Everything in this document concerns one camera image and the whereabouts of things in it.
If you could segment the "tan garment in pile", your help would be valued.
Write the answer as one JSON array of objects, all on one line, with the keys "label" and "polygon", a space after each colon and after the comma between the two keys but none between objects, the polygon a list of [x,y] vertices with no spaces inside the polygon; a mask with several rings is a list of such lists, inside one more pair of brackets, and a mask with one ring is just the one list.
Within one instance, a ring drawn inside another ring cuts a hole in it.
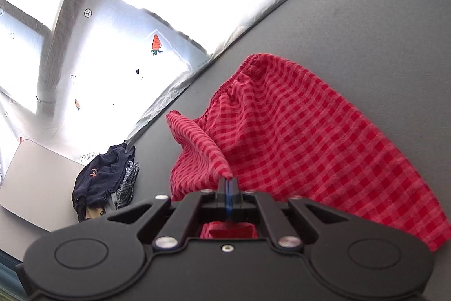
[{"label": "tan garment in pile", "polygon": [[99,218],[105,215],[105,209],[102,207],[99,208],[86,208],[86,219],[94,219]]}]

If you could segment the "white panel board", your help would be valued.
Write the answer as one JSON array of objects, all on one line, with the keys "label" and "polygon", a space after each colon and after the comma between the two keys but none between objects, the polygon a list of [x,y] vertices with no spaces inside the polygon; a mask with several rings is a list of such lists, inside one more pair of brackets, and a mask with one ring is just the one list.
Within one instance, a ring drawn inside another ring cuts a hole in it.
[{"label": "white panel board", "polygon": [[72,193],[83,165],[32,140],[23,140],[1,186],[1,206],[53,232],[78,223]]}]

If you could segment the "white carrot print curtain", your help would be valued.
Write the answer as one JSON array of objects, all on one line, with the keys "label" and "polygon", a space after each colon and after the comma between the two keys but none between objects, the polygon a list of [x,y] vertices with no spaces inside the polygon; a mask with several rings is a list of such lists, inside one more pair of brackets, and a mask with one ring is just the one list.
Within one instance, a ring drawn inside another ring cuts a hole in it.
[{"label": "white carrot print curtain", "polygon": [[1,169],[29,139],[84,163],[131,139],[285,0],[1,0]]}]

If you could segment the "black white patterned garment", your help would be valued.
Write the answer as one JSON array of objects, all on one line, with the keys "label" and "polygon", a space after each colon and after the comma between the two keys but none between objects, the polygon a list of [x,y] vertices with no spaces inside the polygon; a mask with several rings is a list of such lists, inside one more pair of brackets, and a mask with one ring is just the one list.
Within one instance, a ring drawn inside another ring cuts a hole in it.
[{"label": "black white patterned garment", "polygon": [[125,208],[133,200],[134,185],[140,170],[139,163],[129,161],[125,168],[125,175],[118,189],[112,194],[113,205],[116,210]]}]

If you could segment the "red checkered cloth garment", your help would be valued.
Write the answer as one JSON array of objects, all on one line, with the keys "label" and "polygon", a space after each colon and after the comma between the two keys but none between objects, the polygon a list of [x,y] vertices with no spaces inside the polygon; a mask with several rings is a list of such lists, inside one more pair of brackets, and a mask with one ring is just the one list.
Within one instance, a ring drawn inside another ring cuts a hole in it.
[{"label": "red checkered cloth garment", "polygon": [[166,116],[181,152],[172,198],[240,190],[277,201],[299,195],[402,230],[437,250],[450,222],[437,197],[396,146],[351,102],[314,73],[280,56],[248,56],[191,119]]}]

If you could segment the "navy blue garment on pile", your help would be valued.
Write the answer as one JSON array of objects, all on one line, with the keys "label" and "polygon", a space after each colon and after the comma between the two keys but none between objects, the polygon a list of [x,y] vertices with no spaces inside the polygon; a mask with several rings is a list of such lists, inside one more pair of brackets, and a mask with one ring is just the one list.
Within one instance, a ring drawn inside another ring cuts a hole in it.
[{"label": "navy blue garment on pile", "polygon": [[78,222],[86,220],[88,208],[105,208],[113,192],[125,178],[129,163],[134,163],[135,147],[126,143],[111,146],[106,153],[95,156],[75,180],[72,203]]}]

